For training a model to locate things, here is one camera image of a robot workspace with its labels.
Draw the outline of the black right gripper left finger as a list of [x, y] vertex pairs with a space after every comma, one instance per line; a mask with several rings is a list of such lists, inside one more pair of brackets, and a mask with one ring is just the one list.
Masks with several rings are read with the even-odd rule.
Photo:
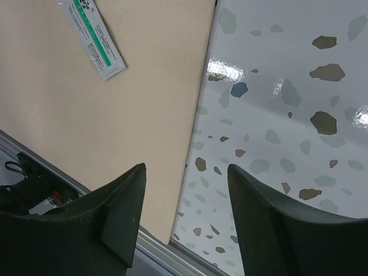
[[133, 264], [145, 187], [140, 163], [45, 214], [1, 212], [1, 274], [125, 275]]

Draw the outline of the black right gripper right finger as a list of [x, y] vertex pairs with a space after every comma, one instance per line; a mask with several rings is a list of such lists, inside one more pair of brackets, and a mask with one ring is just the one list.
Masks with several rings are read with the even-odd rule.
[[236, 164], [227, 170], [246, 275], [366, 275], [367, 220], [297, 201]]

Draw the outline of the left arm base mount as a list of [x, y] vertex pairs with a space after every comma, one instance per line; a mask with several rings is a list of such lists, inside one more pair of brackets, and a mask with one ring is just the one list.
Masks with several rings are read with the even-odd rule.
[[25, 153], [7, 160], [4, 169], [19, 174], [20, 180], [7, 184], [1, 180], [1, 211], [20, 216], [44, 214], [77, 200], [81, 195], [67, 182]]

